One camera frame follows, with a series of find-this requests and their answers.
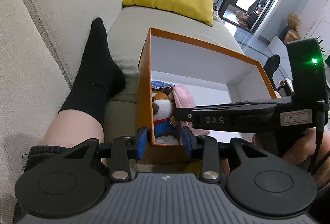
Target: dried flower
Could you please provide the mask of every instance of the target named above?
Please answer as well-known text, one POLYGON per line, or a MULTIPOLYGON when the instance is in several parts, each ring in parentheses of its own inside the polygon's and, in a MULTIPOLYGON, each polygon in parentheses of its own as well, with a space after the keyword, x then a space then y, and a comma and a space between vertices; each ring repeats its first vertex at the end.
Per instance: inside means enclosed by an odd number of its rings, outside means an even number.
POLYGON ((294 31, 298 32, 300 25, 299 16, 296 13, 290 12, 288 15, 288 26, 294 31))

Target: blue clothing on plush toy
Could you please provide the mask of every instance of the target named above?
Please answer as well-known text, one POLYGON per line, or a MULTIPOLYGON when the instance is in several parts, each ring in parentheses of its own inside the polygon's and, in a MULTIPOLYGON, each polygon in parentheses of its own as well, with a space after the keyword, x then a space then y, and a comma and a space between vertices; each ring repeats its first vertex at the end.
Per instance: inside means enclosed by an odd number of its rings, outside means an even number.
POLYGON ((170 123, 170 119, 162 119, 153 122, 155 137, 162 135, 175 135, 175 128, 170 123))

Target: logo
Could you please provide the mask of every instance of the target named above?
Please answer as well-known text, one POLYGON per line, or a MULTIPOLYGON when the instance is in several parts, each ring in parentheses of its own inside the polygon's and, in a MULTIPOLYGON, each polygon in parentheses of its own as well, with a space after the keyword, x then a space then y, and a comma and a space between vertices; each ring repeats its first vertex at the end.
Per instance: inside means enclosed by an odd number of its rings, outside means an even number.
POLYGON ((219 118, 216 118, 216 117, 205 117, 205 122, 206 123, 215 123, 215 124, 224 124, 225 121, 223 119, 223 117, 219 117, 219 118))
POLYGON ((164 175, 164 176, 162 176, 162 179, 164 179, 164 180, 169 180, 169 179, 171 179, 171 177, 168 176, 168 175, 164 175))

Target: red collar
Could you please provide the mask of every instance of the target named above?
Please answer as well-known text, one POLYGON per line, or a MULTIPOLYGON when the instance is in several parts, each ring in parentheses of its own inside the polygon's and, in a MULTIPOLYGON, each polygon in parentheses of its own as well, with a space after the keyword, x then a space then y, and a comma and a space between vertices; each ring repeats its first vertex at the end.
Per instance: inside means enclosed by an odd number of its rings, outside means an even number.
POLYGON ((153 125, 156 125, 156 124, 161 123, 161 122, 167 122, 169 120, 170 120, 170 118, 162 119, 162 120, 158 120, 158 121, 153 121, 153 125))

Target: plush toy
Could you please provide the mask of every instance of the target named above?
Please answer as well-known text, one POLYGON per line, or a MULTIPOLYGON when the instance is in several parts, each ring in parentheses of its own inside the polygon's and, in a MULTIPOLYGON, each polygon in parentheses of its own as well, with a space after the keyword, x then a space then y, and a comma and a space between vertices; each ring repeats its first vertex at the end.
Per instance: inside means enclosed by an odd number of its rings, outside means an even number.
POLYGON ((152 91, 152 113, 155 137, 175 135, 175 120, 172 115, 172 101, 160 91, 152 91))
MULTIPOLYGON (((177 108, 194 108, 196 107, 194 98, 185 85, 179 85, 172 88, 173 98, 177 108)), ((181 122, 181 126, 188 126, 194 135, 209 135, 210 131, 194 129, 192 122, 181 122)))

